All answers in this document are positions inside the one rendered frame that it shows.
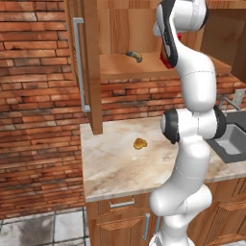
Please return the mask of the wooden wall cabinet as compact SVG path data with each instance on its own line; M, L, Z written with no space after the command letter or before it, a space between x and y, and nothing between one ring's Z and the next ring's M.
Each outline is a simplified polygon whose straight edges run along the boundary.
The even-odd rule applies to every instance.
M97 0L100 73L103 81L176 76L160 60L155 37L156 7L161 0ZM137 51L142 62L126 55Z

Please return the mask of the grey tap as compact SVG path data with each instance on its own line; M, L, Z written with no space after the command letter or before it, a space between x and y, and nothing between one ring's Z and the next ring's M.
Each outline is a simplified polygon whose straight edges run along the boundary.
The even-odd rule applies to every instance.
M241 110L241 103L244 98L245 90L237 89L234 93L233 100L230 100L228 97L223 96L219 100L219 109L222 109L223 102L226 101L229 105L233 106L237 111Z

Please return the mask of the wooden drawer front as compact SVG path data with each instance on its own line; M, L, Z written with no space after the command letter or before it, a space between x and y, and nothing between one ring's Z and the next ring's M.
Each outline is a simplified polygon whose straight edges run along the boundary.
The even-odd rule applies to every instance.
M116 209L110 208L110 202L112 202L113 204L122 203L122 202L131 201L133 198L135 199L135 204L132 206L116 208ZM142 193L142 194L136 194L131 196L111 198L108 200L86 203L86 216L88 219L94 219L102 216L125 213L127 211L132 211L132 210L149 209L150 208L149 198L150 198L149 193Z

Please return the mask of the grey sink basin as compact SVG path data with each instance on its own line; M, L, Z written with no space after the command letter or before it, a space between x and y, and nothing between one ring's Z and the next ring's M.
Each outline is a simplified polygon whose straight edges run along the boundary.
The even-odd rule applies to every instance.
M245 161L246 111L228 112L226 120L226 132L208 144L225 163Z

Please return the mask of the amber honey bottle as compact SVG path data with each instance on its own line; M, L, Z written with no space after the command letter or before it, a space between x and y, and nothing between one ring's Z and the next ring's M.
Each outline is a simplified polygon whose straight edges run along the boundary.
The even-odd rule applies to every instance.
M143 147L146 147L147 145L148 145L147 141L142 138L137 138L134 142L134 148L137 150L140 150Z

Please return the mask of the wooden base cupboard door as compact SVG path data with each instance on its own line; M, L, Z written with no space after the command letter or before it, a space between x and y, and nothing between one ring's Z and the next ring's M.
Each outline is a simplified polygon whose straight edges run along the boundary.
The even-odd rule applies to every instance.
M246 177L209 183L212 204L189 224L196 246L221 246L246 240Z
M151 218L148 238L144 240L146 213L150 213ZM89 219L90 246L148 246L156 229L156 219L149 210Z

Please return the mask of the wooden wall cabinet door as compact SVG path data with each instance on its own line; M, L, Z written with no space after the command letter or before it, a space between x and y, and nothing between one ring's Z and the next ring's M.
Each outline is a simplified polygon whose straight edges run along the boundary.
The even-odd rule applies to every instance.
M63 0L73 80L79 86L73 18L82 17L84 23L79 25L82 47L83 78L86 102L90 112L86 112L92 132L99 135L103 132L100 50L98 36L97 0Z
M230 65L246 84L246 9L210 10L201 50Z

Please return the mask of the dark curved food item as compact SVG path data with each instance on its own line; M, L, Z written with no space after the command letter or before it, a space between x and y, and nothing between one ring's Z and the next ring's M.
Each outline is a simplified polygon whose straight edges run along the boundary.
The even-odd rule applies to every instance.
M142 62L142 55L137 51L127 51L126 55L136 59L137 62Z

